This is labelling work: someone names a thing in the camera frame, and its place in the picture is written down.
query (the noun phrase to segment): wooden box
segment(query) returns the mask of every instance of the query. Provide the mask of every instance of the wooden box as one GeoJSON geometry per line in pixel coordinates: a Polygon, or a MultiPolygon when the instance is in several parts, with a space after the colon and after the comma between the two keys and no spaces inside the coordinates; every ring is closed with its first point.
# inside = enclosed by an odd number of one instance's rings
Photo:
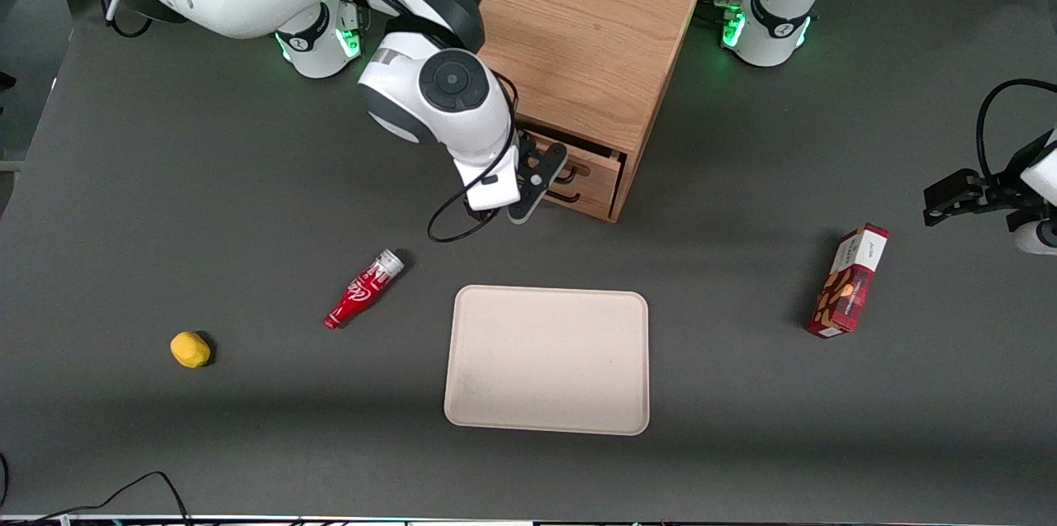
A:
{"type": "Polygon", "coordinates": [[[616,222],[698,0],[482,0],[481,59],[511,78],[518,120],[569,146],[552,202],[616,222]]]}

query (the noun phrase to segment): beige tray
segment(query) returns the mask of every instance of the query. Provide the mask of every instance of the beige tray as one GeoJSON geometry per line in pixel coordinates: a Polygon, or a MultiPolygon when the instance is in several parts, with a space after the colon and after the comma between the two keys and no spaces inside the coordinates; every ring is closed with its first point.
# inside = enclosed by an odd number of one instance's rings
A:
{"type": "Polygon", "coordinates": [[[638,435],[650,421],[646,300],[466,286],[456,296],[444,413],[462,427],[638,435]]]}

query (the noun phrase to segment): table surface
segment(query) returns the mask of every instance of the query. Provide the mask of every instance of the table surface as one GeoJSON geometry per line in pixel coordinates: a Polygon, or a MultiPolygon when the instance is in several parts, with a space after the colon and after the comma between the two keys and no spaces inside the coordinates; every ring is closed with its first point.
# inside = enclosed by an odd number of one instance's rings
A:
{"type": "MultiPolygon", "coordinates": [[[[76,15],[0,221],[4,510],[162,469],[203,514],[1053,524],[1057,263],[1015,251],[1000,214],[921,219],[923,187],[975,166],[984,94],[1054,79],[1045,0],[819,11],[780,70],[690,31],[618,225],[543,205],[448,246],[425,224],[449,158],[370,123],[354,71],[307,81],[270,38],[122,40],[76,15]],[[863,222],[892,231],[871,301],[820,341],[801,326],[863,222]],[[386,247],[409,269],[324,330],[386,247]],[[649,429],[448,424],[469,284],[643,294],[649,429]],[[186,330],[219,341],[215,367],[171,359],[186,330]]],[[[1054,110],[1003,96],[995,161],[1054,110]]],[[[174,513],[147,485],[109,510],[174,513]]]]}

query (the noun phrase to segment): red box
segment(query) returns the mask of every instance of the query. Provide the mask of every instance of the red box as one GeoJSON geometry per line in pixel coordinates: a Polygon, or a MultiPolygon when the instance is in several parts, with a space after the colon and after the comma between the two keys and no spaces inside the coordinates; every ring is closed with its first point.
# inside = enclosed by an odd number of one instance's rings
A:
{"type": "Polygon", "coordinates": [[[855,330],[887,244],[887,229],[876,225],[865,225],[840,240],[830,276],[808,323],[809,333],[829,339],[855,330]]]}

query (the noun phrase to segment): yellow sponge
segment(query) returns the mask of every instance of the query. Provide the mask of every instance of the yellow sponge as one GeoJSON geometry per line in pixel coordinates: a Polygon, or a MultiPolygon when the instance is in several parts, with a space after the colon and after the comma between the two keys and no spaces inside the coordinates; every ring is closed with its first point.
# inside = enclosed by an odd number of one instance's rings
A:
{"type": "Polygon", "coordinates": [[[201,368],[208,363],[212,351],[200,335],[180,333],[169,343],[169,350],[178,363],[188,369],[201,368]]]}

